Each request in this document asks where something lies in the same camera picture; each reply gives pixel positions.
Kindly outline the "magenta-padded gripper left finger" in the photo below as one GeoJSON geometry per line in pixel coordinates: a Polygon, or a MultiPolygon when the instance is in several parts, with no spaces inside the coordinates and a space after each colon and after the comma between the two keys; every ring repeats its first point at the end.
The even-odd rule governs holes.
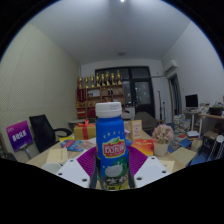
{"type": "Polygon", "coordinates": [[[96,148],[69,159],[56,175],[83,188],[94,189],[97,185],[96,148]]]}

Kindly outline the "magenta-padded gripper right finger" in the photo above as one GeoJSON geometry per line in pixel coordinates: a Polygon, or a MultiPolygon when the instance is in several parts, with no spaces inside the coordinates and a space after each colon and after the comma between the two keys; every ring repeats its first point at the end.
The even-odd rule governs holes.
{"type": "Polygon", "coordinates": [[[128,146],[127,149],[129,151],[130,188],[141,188],[170,175],[170,172],[156,156],[146,156],[132,146],[128,146]]]}

